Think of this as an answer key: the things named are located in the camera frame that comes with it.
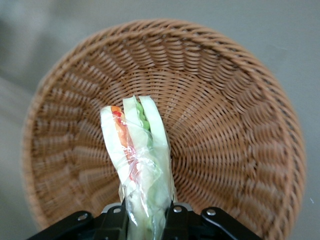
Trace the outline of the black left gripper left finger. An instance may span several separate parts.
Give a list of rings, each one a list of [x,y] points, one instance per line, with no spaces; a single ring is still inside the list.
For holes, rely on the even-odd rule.
[[[126,204],[111,203],[97,217],[86,210],[72,213],[30,240],[125,240],[128,230]]]

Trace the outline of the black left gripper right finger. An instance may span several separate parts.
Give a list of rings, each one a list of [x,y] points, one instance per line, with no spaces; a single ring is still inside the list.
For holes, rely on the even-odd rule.
[[[164,240],[259,240],[260,237],[218,207],[196,214],[184,202],[173,203],[166,211]]]

